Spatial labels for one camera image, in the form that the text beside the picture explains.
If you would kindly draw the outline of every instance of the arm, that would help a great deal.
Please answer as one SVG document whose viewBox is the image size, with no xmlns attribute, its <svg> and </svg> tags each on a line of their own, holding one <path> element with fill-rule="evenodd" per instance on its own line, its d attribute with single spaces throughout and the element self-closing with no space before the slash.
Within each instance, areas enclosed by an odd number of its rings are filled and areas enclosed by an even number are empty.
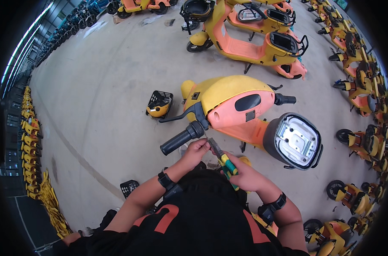
<svg viewBox="0 0 388 256">
<path fill-rule="evenodd" d="M 264 204 L 275 202 L 282 191 L 267 177 L 248 166 L 236 156 L 225 152 L 238 169 L 238 175 L 230 178 L 230 182 L 245 191 L 255 191 Z M 284 207 L 274 214 L 278 226 L 278 240 L 284 247 L 307 252 L 303 232 L 302 216 L 299 209 L 287 197 Z"/>
<path fill-rule="evenodd" d="M 164 173 L 177 183 L 187 172 L 199 164 L 209 148 L 207 139 L 191 142 L 184 156 Z M 158 182 L 158 177 L 152 177 L 131 192 L 119 212 L 104 230 L 128 232 L 134 222 L 144 216 L 145 211 L 154 205 L 165 192 L 166 189 Z"/>
</svg>

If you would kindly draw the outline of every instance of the concrete floor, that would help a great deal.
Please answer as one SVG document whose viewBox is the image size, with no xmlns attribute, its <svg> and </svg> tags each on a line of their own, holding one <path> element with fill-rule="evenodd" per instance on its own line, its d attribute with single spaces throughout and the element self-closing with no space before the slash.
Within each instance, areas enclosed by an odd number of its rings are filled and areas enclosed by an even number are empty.
<svg viewBox="0 0 388 256">
<path fill-rule="evenodd" d="M 273 106 L 260 118 L 272 120 L 291 111 L 304 115 L 320 131 L 324 152 L 318 167 L 308 171 L 284 169 L 283 163 L 250 146 L 244 154 L 299 207 L 304 221 L 347 221 L 349 209 L 327 199 L 325 187 L 335 179 L 360 186 L 376 181 L 376 173 L 357 155 L 349 158 L 348 147 L 337 141 L 335 133 L 342 128 L 364 130 L 372 120 L 350 113 L 347 92 L 332 87 L 346 75 L 341 63 L 328 60 L 334 46 L 329 36 L 316 33 L 321 29 L 321 24 L 314 23 L 317 13 L 309 13 L 308 4 L 299 1 L 292 6 L 297 13 L 295 33 L 309 39 L 302 57 L 308 69 L 306 80 L 284 79 L 262 66 L 253 66 L 248 75 L 274 86 L 283 84 L 279 93 L 297 98 L 295 105 Z M 164 156 L 160 145 L 188 122 L 159 124 L 145 116 L 152 91 L 174 94 L 169 114 L 174 116 L 182 113 L 184 80 L 243 74 L 245 63 L 222 57 L 214 46 L 197 54 L 186 51 L 189 36 L 181 31 L 179 8 L 142 25 L 145 18 L 156 16 L 146 11 L 114 24 L 111 15 L 104 14 L 99 30 L 87 37 L 90 28 L 80 31 L 32 72 L 33 103 L 43 123 L 42 170 L 48 168 L 60 208 L 73 230 L 95 228 L 108 209 L 120 207 L 124 201 L 120 183 L 130 179 L 143 183 L 179 159 L 177 151 Z M 164 22 L 172 18 L 174 25 L 166 27 Z M 250 35 L 228 23 L 226 28 L 244 41 Z M 253 43 L 262 44 L 263 36 L 256 34 Z M 213 130 L 207 135 L 222 149 L 241 155 L 240 141 Z M 210 153 L 204 161 L 217 163 Z M 252 211 L 261 205 L 255 193 L 249 194 L 248 202 Z"/>
</svg>

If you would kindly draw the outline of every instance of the person's left hand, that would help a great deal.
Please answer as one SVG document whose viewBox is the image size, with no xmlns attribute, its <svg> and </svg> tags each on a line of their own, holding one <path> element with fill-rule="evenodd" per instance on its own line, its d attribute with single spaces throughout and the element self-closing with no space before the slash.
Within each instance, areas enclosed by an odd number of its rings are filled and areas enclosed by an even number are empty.
<svg viewBox="0 0 388 256">
<path fill-rule="evenodd" d="M 210 148 L 211 146 L 206 138 L 193 141 L 188 145 L 186 152 L 178 162 L 191 171 L 200 163 L 202 157 L 210 150 Z"/>
</svg>

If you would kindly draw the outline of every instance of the hand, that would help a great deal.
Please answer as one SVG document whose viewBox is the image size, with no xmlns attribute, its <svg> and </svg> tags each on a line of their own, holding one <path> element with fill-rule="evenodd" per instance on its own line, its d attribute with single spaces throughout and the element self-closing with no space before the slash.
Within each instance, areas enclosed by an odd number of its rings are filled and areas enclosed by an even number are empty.
<svg viewBox="0 0 388 256">
<path fill-rule="evenodd" d="M 202 157 L 209 151 L 209 149 L 210 145 L 206 138 L 193 141 L 190 143 L 178 163 L 181 163 L 185 168 L 191 171 L 200 163 Z"/>
<path fill-rule="evenodd" d="M 238 174 L 230 178 L 230 182 L 244 191 L 258 191 L 263 185 L 264 176 L 254 168 L 241 161 L 238 157 L 224 151 L 231 162 L 237 167 Z"/>
</svg>

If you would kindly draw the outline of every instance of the kickstand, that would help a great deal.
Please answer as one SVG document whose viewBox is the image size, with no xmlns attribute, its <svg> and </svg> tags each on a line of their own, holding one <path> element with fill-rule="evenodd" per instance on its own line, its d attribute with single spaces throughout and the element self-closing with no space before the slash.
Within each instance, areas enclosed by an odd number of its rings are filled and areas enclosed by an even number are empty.
<svg viewBox="0 0 388 256">
<path fill-rule="evenodd" d="M 243 153 L 245 151 L 245 147 L 246 147 L 246 142 L 244 141 L 243 145 L 241 147 L 241 153 Z"/>
<path fill-rule="evenodd" d="M 255 32 L 252 32 L 252 36 L 250 38 L 248 38 L 248 40 L 251 42 L 252 41 L 252 38 L 254 38 L 254 35 L 255 35 Z"/>
<path fill-rule="evenodd" d="M 244 74 L 248 73 L 249 68 L 252 66 L 253 63 L 249 63 L 248 67 L 244 70 Z"/>
</svg>

